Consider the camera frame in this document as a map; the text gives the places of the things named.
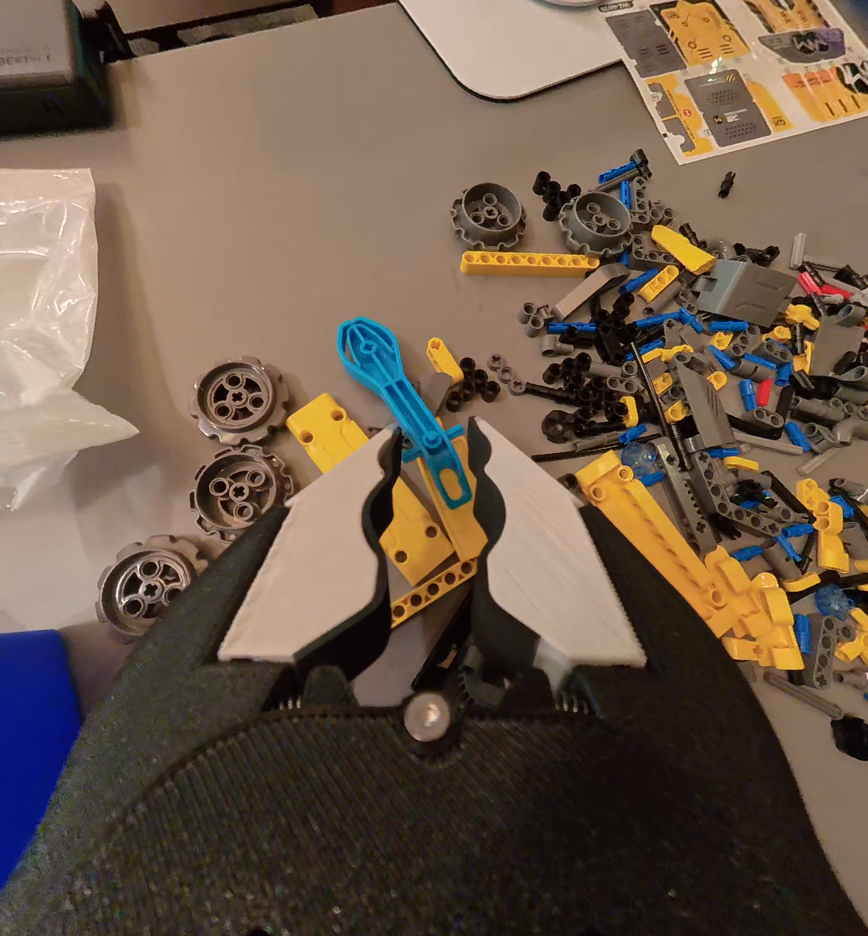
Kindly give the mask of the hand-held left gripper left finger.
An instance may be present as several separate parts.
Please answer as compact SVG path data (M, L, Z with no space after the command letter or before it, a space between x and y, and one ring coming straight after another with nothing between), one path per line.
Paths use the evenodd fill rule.
M381 430L290 498L217 651L220 662L334 665L358 677L389 641L388 561L402 434Z

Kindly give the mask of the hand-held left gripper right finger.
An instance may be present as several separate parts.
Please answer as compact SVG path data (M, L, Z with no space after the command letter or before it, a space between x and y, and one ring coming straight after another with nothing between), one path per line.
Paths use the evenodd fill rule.
M485 660L509 677L538 669L551 686L581 665L644 667L580 499L481 417L468 423L468 464L487 537L472 609Z

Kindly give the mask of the long yellow panel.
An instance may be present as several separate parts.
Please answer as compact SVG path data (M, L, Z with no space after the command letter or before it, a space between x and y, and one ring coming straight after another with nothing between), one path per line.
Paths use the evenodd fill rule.
M322 473L368 441L327 393L289 415L286 424ZM381 546L403 577L416 586L454 554L454 547L404 480L395 483L392 504L393 520L380 538Z

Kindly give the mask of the blue brick separator tool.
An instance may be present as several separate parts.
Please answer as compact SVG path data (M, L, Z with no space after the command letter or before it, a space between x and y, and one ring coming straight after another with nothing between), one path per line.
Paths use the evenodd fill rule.
M454 441L463 437L464 429L440 425L406 376L393 332L374 320L353 318L339 325L336 348L347 374L384 402L412 443L405 459L424 462L450 509L470 502L473 488L454 446Z

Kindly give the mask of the pile of small toy building parts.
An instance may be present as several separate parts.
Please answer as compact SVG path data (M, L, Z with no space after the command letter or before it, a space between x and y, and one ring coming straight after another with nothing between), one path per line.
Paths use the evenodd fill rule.
M532 309L547 336L582 351L516 392L573 405L543 424L556 444L600 439L572 489L602 510L734 661L780 671L765 680L809 704L832 681L864 678L868 702L868 486L811 477L795 490L739 457L740 435L820 458L868 442L868 354L850 346L868 280L811 278L804 298L769 264L776 246L708 251L689 226L648 199L642 151L563 190L546 172L533 191L545 219L590 191L617 197L631 247L589 273L584 293Z

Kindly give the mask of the grey toothed toy wheel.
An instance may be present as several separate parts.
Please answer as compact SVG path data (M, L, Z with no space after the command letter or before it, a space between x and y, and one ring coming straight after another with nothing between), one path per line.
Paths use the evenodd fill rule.
M575 196L561 208L557 222L564 246L572 254L593 256L604 262L631 247L631 214L610 194L590 191Z
M207 567L199 547L184 537L153 535L124 546L97 585L97 619L123 642L144 638Z
M284 462L264 448L226 448L194 474L190 507L201 532L235 540L262 515L296 492Z
M527 213L507 187L481 182L466 189L452 204L454 232L474 251L508 252L521 241Z
M236 448L264 441L282 428L288 389L278 371L256 357L227 359L196 381L189 403L199 430Z

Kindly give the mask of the long yellow holed beam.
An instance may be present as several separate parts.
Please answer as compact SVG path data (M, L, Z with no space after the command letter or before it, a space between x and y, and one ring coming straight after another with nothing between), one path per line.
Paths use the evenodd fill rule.
M600 267L600 260L581 253L464 251L460 272L465 275L583 279Z

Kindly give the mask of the black round part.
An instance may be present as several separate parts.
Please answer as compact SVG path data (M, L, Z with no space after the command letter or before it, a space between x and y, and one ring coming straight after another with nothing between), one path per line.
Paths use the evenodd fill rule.
M849 714L832 719L830 727L839 752L858 761L868 762L868 722Z

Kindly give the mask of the plain blue panel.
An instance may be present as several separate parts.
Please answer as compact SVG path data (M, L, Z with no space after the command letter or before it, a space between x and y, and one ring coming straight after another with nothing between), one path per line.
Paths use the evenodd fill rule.
M42 821L81 722L61 633L0 634L0 891Z

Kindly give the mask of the clear plastic bag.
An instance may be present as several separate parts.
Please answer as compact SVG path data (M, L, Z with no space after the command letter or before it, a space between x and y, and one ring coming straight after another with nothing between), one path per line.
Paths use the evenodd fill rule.
M138 434L75 391L97 311L95 202L88 169L0 170L0 512L80 451Z

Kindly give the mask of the yellow grey sticker sheet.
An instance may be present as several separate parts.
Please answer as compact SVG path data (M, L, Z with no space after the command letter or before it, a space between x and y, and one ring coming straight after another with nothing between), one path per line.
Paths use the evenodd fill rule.
M598 9L679 165L868 115L868 37L833 2Z

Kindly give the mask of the white monitor stand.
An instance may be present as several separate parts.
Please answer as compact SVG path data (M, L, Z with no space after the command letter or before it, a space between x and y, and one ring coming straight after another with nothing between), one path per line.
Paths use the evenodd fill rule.
M521 100L622 60L598 2L401 1L454 80Z

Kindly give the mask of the black box device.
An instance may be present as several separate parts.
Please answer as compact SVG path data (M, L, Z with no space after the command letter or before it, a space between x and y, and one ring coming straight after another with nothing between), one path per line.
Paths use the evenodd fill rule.
M0 137L111 125L107 65L130 57L107 3L0 1Z

